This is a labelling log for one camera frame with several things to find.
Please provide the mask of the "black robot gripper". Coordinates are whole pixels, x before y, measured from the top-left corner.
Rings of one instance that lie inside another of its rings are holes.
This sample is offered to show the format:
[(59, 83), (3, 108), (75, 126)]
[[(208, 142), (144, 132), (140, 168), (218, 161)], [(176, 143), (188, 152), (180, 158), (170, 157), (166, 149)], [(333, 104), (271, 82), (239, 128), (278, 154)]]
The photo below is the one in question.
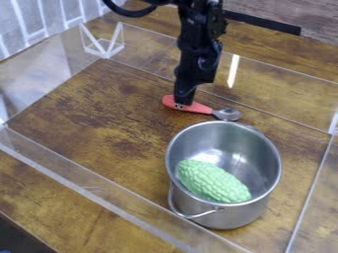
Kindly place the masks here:
[(174, 102), (182, 108), (192, 105), (196, 85), (214, 82), (223, 43), (206, 33), (182, 30), (176, 46), (180, 57), (174, 70)]

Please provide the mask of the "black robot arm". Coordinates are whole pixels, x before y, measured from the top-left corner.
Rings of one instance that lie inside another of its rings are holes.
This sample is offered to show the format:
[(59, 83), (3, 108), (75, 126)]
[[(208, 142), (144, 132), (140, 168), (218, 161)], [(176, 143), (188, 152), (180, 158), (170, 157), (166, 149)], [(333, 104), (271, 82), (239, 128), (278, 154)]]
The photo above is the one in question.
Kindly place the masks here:
[(190, 106), (196, 86), (215, 79), (227, 21), (223, 0), (178, 0), (180, 32), (176, 46), (179, 64), (174, 70), (174, 102), (179, 108)]

